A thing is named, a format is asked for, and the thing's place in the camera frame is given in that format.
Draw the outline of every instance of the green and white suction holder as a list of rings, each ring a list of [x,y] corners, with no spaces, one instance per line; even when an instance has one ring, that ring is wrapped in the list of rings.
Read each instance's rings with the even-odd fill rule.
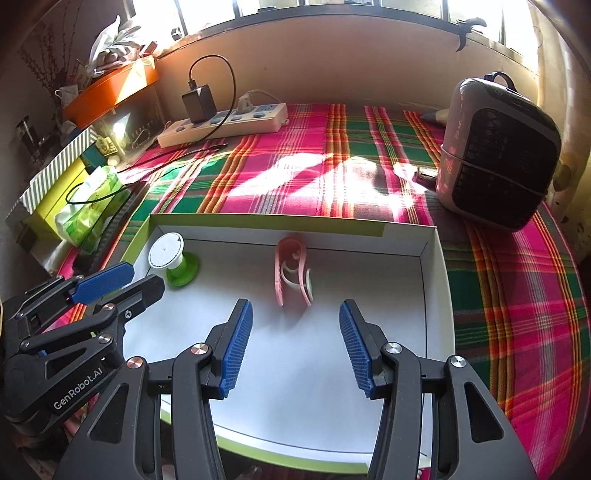
[[[184,240],[171,232],[158,238],[148,254],[150,267],[165,272],[173,287],[183,287],[197,276],[199,262],[190,252],[184,252]]]

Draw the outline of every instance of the plaid tablecloth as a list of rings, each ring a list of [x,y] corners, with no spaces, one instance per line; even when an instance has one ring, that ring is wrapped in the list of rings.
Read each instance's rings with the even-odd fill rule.
[[[289,118],[277,133],[209,141],[229,145],[154,173],[150,193],[119,241],[129,242],[152,212],[283,213],[436,225],[457,353],[489,386],[538,476],[547,479],[585,420],[590,338],[576,267],[546,206],[514,234],[443,209],[434,193],[411,181],[416,166],[438,165],[444,132],[416,113],[292,105]],[[151,150],[142,160],[163,151]],[[154,160],[134,175],[182,154]]]

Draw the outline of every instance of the power adapter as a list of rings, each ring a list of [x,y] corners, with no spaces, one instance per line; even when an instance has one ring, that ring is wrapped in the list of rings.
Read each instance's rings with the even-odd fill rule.
[[[189,87],[191,91],[185,93],[182,97],[191,122],[199,124],[213,118],[217,113],[217,108],[209,85],[198,87],[195,81],[192,80],[189,82]]]

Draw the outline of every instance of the silver screw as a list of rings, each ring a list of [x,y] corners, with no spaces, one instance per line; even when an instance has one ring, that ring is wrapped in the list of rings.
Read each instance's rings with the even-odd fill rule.
[[[452,357],[452,365],[456,368],[464,368],[466,366],[466,360],[464,359],[464,357],[461,357],[459,355],[454,355]]]
[[[204,353],[207,353],[208,351],[209,351],[209,347],[205,343],[195,343],[195,345],[193,345],[191,347],[191,353],[193,355],[203,355]]]
[[[390,343],[386,343],[386,345],[384,346],[385,350],[388,353],[400,353],[402,352],[402,345],[400,345],[399,343],[396,342],[390,342]]]
[[[138,356],[133,356],[129,360],[127,360],[127,366],[129,368],[139,368],[142,366],[143,363],[144,361],[142,360],[142,358]]]
[[[113,337],[110,333],[104,333],[99,336],[99,343],[105,344],[109,343]]]

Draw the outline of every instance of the pink clip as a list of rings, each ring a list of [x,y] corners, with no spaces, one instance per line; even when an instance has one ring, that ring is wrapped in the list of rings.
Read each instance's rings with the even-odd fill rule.
[[[292,274],[297,272],[298,283],[289,280],[285,272]],[[283,284],[298,288],[308,307],[312,305],[310,269],[306,269],[306,246],[290,236],[281,240],[275,249],[275,294],[277,303],[282,307]]]

